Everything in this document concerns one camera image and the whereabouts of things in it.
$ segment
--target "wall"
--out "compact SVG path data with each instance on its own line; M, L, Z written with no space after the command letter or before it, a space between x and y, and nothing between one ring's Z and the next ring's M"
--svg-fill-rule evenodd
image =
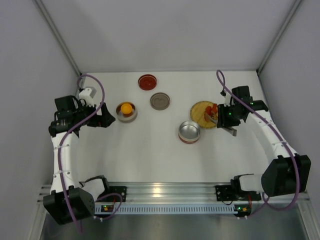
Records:
M305 0L261 75L274 120L311 159L308 192L320 220L320 1Z
M83 72L255 70L294 0L43 0Z
M76 76L31 0L1 1L0 33L0 233L22 240L52 179L54 98L72 94Z

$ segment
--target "vertical metal beam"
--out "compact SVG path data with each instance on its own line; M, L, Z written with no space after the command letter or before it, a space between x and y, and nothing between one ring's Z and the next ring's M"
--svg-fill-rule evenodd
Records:
M257 69L257 74L258 76L260 76L262 70L264 69L264 67L266 66L267 61L269 60L271 54L274 52L276 46L278 45L280 39L282 38L282 36L284 35L285 31L287 30L289 24L292 22L292 19L294 18L294 16L296 15L299 7L301 6L302 2L304 0L295 0L294 3L292 4L289 13L287 14L284 22L282 23L279 31L277 32L275 38L273 39L270 47L268 48L266 54L264 55L262 62L260 63L258 69Z
M32 0L36 6L36 8L38 9L38 11L40 12L41 16L43 17L43 19L45 20L45 22L47 23L50 31L52 32L54 38L56 39L58 45L60 46L60 48L62 49L62 52L64 53L65 57L67 58L67 60L69 61L69 63L71 64L75 74L77 76L81 75L81 71L79 70L74 58L72 57L64 39L62 38L61 34L59 33L54 21L52 20L46 6L44 5L42 0Z

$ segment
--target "red plate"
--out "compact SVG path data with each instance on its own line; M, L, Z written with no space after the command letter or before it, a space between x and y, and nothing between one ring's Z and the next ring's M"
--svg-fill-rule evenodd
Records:
M151 74L146 74L139 78L138 84L142 90L149 91L157 86L157 78Z

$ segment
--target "gray lid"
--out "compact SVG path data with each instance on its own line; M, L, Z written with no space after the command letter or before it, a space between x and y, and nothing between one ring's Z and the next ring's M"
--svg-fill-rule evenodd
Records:
M165 110L170 105L170 97L163 92L158 92L152 95L150 104L155 110Z

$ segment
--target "purple cable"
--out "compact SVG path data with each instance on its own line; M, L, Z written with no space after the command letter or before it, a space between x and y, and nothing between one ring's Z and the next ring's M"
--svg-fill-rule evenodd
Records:
M96 200L96 202L97 202L97 201L100 201L100 200L102 200L102 199L111 197L111 196L117 196L117 197L119 197L119 199L120 199L120 204L119 204L119 206L114 210L113 213L111 213L111 214L110 214L109 216L107 216L107 217L102 218L103 220L107 220L107 219L112 218L112 217L118 212L119 208L121 207L121 204L122 204L122 196L121 196L119 193L109 193L109 194L107 194L107 195L101 196L101 197L99 197L99 198Z
M269 122L263 118L259 113L257 113L255 110L253 110L251 107L249 107L247 104L245 104L241 99L239 99L236 95L234 95L227 87L226 87L226 79L225 79L225 75L223 74L223 72L221 70L217 70L216 71L216 77L218 79L218 81L220 82L220 84L223 86L223 89L226 90L235 100L237 100L240 104L242 104L246 109L248 109L251 113L255 114L258 118L260 118L265 124L267 124L271 130L274 132L274 134L276 135L276 137L279 139L280 142L283 142L284 139L280 136L280 134L278 133L278 131L271 125L269 124ZM286 149L286 151L288 152L288 154L291 157L292 160L292 164L293 164L293 168L294 168L294 173L295 173L295 182L296 182L296 186L295 186L295 193L294 193L294 197L292 199L292 201L290 202L290 204L286 207L282 207L282 208L278 208L278 207L274 207L272 205L270 205L268 203L269 197L266 199L265 198L265 193L262 193L262 199L264 201L264 204L266 204L268 207L272 208L273 210L277 210L277 211L285 211L288 210L290 208L292 208L299 196L299 191L300 191L300 178L299 178L299 171L298 171L298 166L295 160L295 157L293 155L293 153L291 152L290 148L288 147L288 145L283 142L282 143L284 148Z
M65 135L63 136L63 138L61 139L60 143L59 143L59 148L58 148L58 166L59 166L59 170L61 171L60 172L60 179L61 179L61 184L62 184L62 190L63 190L63 195L64 195L64 198L65 198L65 202L66 202L66 205L68 207L68 210L70 212L70 215L71 215L71 218L77 228L77 230L79 231L79 233L82 234L83 232L83 229L82 229L82 224L78 223L77 222L77 219L76 219L76 216L74 214L74 211L72 210L72 207L71 207L71 204L70 204L70 201L69 201L69 198L68 198L68 194L67 194L67 189L66 189L66 182L65 182L65 178L64 178L64 175L62 173L62 162L61 162L61 146L64 144L64 141L65 139L67 138L67 136L73 132L73 130L75 130L78 126L82 125L83 123L85 123L86 121L88 121L92 116L94 116L99 110L100 108L102 107L102 105L104 104L104 101L105 101L105 89L104 87L102 86L101 82L96 79L94 76L91 76L89 74L82 74L81 76L79 76L78 80L77 80L77 84L79 85L79 82L80 80L83 78L83 77L89 77L89 78L92 78L93 80L95 80L101 90L102 90L102 100L101 100L101 103L100 105L96 108L96 110L91 113L89 116L87 116L85 119L81 120L80 122L78 122L76 125L74 125L72 128L70 128L66 133Z

